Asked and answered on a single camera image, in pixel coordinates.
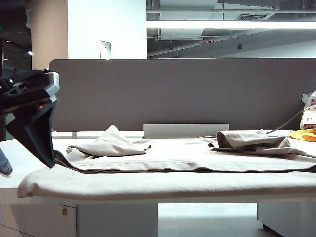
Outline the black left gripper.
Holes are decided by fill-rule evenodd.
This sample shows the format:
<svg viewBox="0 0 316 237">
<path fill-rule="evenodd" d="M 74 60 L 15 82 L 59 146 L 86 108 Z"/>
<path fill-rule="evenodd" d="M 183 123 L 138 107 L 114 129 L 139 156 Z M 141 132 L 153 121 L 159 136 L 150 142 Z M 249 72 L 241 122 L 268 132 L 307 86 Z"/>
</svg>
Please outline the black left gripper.
<svg viewBox="0 0 316 237">
<path fill-rule="evenodd" d="M 0 112 L 13 112 L 15 119 L 6 130 L 43 164 L 55 165 L 51 129 L 59 74 L 51 70 L 29 70 L 0 79 Z M 0 172 L 9 176 L 13 169 L 0 149 Z"/>
</svg>

